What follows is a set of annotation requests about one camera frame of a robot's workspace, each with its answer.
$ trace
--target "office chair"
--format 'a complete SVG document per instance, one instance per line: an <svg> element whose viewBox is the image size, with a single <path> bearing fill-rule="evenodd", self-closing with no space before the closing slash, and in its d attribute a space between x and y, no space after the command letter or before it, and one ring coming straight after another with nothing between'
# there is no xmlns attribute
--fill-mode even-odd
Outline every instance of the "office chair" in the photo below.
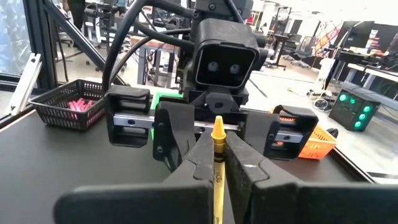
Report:
<svg viewBox="0 0 398 224"><path fill-rule="evenodd" d="M300 58L300 60L291 62L291 64L298 65L303 68L311 68L311 66L303 62L303 58L312 56L312 51L315 48L315 41L316 41L315 37L310 37L310 36L304 37L303 41L295 51L295 55L297 55Z"/></svg>
<svg viewBox="0 0 398 224"><path fill-rule="evenodd" d="M301 37L302 36L298 34L291 34L284 47L284 52L287 53L287 55L283 55L283 59L294 61L294 58L291 57L289 54L297 50L297 43L300 43Z"/></svg>

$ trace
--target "green object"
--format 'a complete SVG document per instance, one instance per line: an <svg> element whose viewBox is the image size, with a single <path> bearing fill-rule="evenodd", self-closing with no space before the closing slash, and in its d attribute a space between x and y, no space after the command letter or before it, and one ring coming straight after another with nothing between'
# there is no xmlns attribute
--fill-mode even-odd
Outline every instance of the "green object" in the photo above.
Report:
<svg viewBox="0 0 398 224"><path fill-rule="evenodd" d="M365 119L366 118L366 115L365 114L360 114L360 116L359 116L359 119L360 120L363 120L363 119Z"/></svg>
<svg viewBox="0 0 398 224"><path fill-rule="evenodd" d="M365 107L363 108L363 111L364 111L365 113L367 113L367 112L369 112L371 109L372 109L372 108L371 108L370 106L365 106Z"/></svg>
<svg viewBox="0 0 398 224"><path fill-rule="evenodd" d="M338 98L340 101L346 101L347 100L347 95L346 94L341 94L340 97Z"/></svg>
<svg viewBox="0 0 398 224"><path fill-rule="evenodd" d="M152 104L150 105L150 109L154 110L156 109L156 105L159 103L160 97L161 96L171 96L171 97L178 97L178 98L182 98L181 94L178 93L156 93L154 95L154 97L152 98ZM152 139L154 138L154 130L152 129L150 131Z"/></svg>
<svg viewBox="0 0 398 224"><path fill-rule="evenodd" d="M362 126L362 122L360 122L360 121L357 121L357 122L355 122L355 124L354 124L354 127L355 128L360 128Z"/></svg>

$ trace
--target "green light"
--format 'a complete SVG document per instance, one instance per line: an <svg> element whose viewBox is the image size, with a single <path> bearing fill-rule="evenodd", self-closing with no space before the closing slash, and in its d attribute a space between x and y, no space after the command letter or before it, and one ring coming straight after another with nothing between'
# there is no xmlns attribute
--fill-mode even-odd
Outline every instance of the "green light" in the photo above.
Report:
<svg viewBox="0 0 398 224"><path fill-rule="evenodd" d="M354 124L354 127L355 128L360 128L362 126L362 122L360 122L360 121L357 121L357 122L355 122L355 124Z"/></svg>
<svg viewBox="0 0 398 224"><path fill-rule="evenodd" d="M338 98L340 101L346 101L347 100L347 95L346 94L341 94L340 97Z"/></svg>
<svg viewBox="0 0 398 224"><path fill-rule="evenodd" d="M361 114L360 116L359 116L359 119L362 121L363 119L365 119L366 118L366 115L365 114Z"/></svg>
<svg viewBox="0 0 398 224"><path fill-rule="evenodd" d="M365 106L365 107L363 108L363 111L364 111L365 113L367 113L367 112L369 112L371 109L372 109L372 108L371 108L370 106Z"/></svg>

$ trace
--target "black table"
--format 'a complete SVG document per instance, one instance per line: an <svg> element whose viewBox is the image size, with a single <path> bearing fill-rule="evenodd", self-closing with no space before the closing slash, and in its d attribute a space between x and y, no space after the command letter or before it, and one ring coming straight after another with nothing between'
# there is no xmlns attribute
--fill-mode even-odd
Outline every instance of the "black table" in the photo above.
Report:
<svg viewBox="0 0 398 224"><path fill-rule="evenodd" d="M161 182L170 173L140 149L108 142L102 119L85 133L44 125L36 112L0 131L0 223L51 224L53 203L82 185ZM276 161L312 182L351 182L331 156L322 161Z"/></svg>

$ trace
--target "person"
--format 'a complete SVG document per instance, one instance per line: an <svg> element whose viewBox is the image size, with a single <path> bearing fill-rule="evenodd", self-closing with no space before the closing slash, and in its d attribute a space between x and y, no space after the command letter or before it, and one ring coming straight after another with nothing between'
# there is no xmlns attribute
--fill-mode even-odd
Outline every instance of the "person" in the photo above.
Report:
<svg viewBox="0 0 398 224"><path fill-rule="evenodd" d="M75 27L81 31L83 28L84 18L85 18L85 0L63 0L63 10L70 11L73 17L73 24Z"/></svg>

